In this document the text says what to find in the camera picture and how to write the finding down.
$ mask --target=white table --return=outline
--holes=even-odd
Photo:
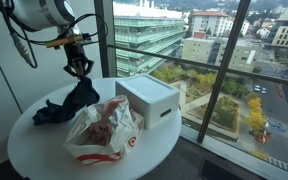
[[[100,102],[115,96],[117,78],[93,80]],[[61,88],[34,103],[15,123],[8,140],[8,155],[13,167],[32,180],[136,179],[151,171],[171,152],[179,137],[181,114],[178,110],[162,124],[143,130],[133,151],[117,162],[84,165],[63,147],[74,120],[61,124],[34,126],[32,117],[45,107],[45,101],[62,104],[74,84]]]

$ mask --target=plastic bag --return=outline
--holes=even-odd
[[[143,128],[143,117],[130,109],[126,96],[119,95],[85,108],[64,147],[84,164],[116,161],[134,148]]]

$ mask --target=white box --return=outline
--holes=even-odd
[[[144,117],[145,128],[167,120],[178,110],[178,89],[146,74],[116,81],[116,95],[126,95],[130,107]]]

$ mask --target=street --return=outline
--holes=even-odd
[[[269,156],[288,163],[288,103],[285,98],[278,96],[275,83],[259,80],[256,82],[261,87],[267,89],[266,94],[261,94],[261,102],[264,114],[274,123],[281,123],[286,132],[280,132],[271,126],[268,131],[272,133],[272,138],[266,144],[258,143]]]

